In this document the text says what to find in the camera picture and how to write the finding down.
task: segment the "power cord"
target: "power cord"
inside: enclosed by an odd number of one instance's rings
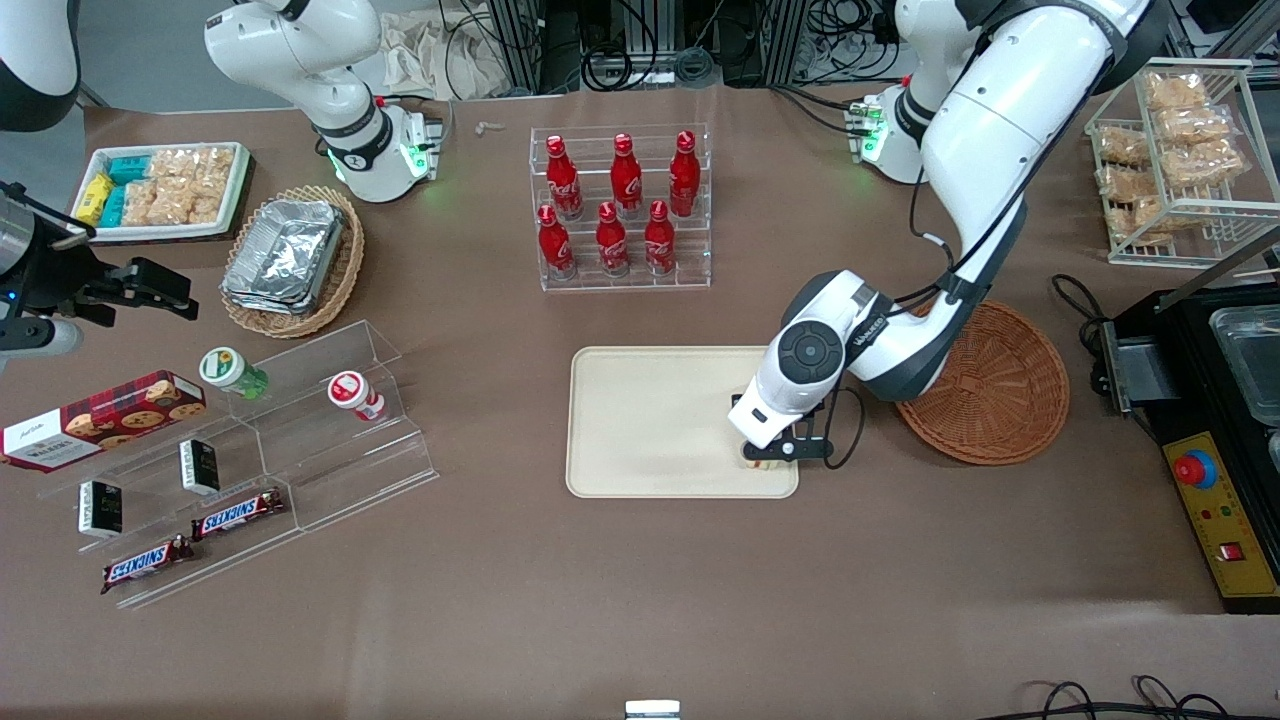
[[[854,456],[854,451],[858,450],[858,443],[863,441],[863,430],[867,428],[867,404],[863,402],[863,396],[849,386],[837,387],[827,396],[827,421],[823,425],[822,437],[831,439],[831,421],[836,416],[836,400],[840,398],[840,393],[842,392],[852,395],[854,400],[858,401],[858,432],[854,433],[854,442],[849,443],[849,450],[845,451],[845,455],[840,460],[832,462],[831,457],[822,459],[822,464],[828,470],[838,470],[845,466],[845,462],[849,462],[849,459]]]

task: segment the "snickers bar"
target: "snickers bar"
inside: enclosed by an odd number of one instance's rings
[[[189,557],[193,557],[196,551],[192,550],[191,543],[187,538],[182,536],[174,536],[173,539],[165,542],[160,547],[151,548],[143,553],[134,555],[128,560],[122,560],[115,565],[108,565],[102,569],[102,593],[114,588],[120,583],[127,583],[134,578],[141,578],[154,573],[174,562],[182,562]]]
[[[256,495],[246,500],[244,502],[219,510],[207,518],[192,520],[191,541],[200,542],[209,537],[210,533],[229,530],[237,525],[248,523],[255,518],[270,515],[271,512],[276,512],[279,510],[284,510],[284,496],[280,493],[280,488],[270,488],[261,495]]]

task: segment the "brown tablecloth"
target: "brown tablecloth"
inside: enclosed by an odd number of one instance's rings
[[[544,295],[529,129],[690,119],[714,133],[713,286]],[[479,120],[507,129],[476,137]],[[296,111],[91,110],[87,126],[91,147],[241,141],[259,161],[251,206],[335,182]],[[460,105],[438,182],[358,205],[369,251],[333,325],[367,318],[404,352],[403,396],[442,477],[129,612],[97,596],[73,510],[36,500],[41,477],[0,471],[5,716],[563,720],[673,697],[701,720],[957,719],[1038,706],[1036,680],[1135,700],[1134,673],[1275,712],[1280,620],[1219,614],[1160,454],[1089,392],[1080,318],[1051,296],[1048,275],[1069,272],[1119,313],[1188,277],[1103,261],[1078,138],[1032,184],[991,295],[1048,333],[1070,372],[1070,418],[1047,452],[964,466],[873,402],[852,461],[804,470],[788,500],[585,501],[563,484],[579,348],[764,343],[818,272],[850,266],[902,292],[942,258],[908,232],[908,187],[851,164],[837,133],[764,91]],[[951,233],[929,192],[919,224]],[[102,252],[188,274],[200,320],[122,311],[74,355],[10,364],[0,421],[155,366],[191,372],[214,345],[251,359],[288,347],[223,313],[225,251]]]

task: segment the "black cable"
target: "black cable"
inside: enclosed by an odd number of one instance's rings
[[[831,128],[831,129],[833,129],[833,131],[844,135],[845,137],[865,137],[868,135],[865,131],[850,131],[847,127],[837,126],[835,123],[831,123],[831,122],[827,122],[827,120],[819,118],[817,114],[814,114],[813,110],[810,110],[809,108],[805,108],[804,104],[800,102],[800,100],[797,100],[796,97],[792,97],[790,94],[787,94],[786,92],[786,87],[782,87],[782,86],[780,86],[780,87],[771,87],[769,90],[772,90],[773,92],[776,92],[780,97],[785,97],[787,100],[787,102],[791,102],[796,108],[800,108],[801,113],[804,113],[805,115],[809,115],[809,118],[813,119],[813,122],[818,123],[819,126],[822,126],[824,128]]]
[[[851,387],[847,386],[837,387],[836,389],[831,391],[829,396],[827,396],[828,397],[827,423],[823,427],[822,437],[828,441],[831,439],[831,420],[836,416],[836,398],[840,397],[841,392],[847,392],[849,395],[852,395],[854,400],[858,401],[858,432],[854,433],[854,442],[849,443],[849,450],[845,451],[844,457],[841,457],[836,462],[832,462],[829,457],[822,459],[822,464],[826,465],[828,470],[838,470],[845,466],[845,462],[849,462],[849,459],[852,457],[854,451],[858,450],[858,443],[861,442],[863,439],[863,430],[867,428],[867,404],[863,402],[863,396]]]

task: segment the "beige tray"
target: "beige tray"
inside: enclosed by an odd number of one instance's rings
[[[781,500],[800,470],[753,470],[730,396],[764,347],[584,347],[573,356],[564,484],[579,497]]]

